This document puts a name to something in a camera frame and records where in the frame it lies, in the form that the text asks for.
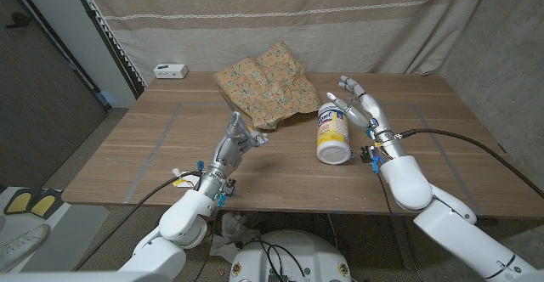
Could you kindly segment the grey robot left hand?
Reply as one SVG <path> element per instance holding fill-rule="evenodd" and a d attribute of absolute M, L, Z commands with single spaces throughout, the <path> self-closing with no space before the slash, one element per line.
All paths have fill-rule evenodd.
<path fill-rule="evenodd" d="M 197 190 L 210 199 L 219 195 L 229 175 L 241 164 L 242 156 L 250 148 L 257 148 L 268 141 L 266 133 L 246 125 L 240 112 L 232 112 L 225 135 L 212 153 L 207 172 L 201 177 Z"/>

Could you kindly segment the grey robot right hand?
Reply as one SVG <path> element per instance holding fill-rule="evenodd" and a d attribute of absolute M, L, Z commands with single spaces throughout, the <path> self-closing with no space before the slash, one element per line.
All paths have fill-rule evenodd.
<path fill-rule="evenodd" d="M 360 109 L 346 103 L 333 93 L 327 93 L 327 98 L 357 127 L 368 130 L 370 139 L 387 158 L 392 160 L 406 156 L 407 153 L 400 141 L 394 136 L 381 105 L 357 81 L 348 76 L 340 76 L 338 85 L 353 96 Z"/>

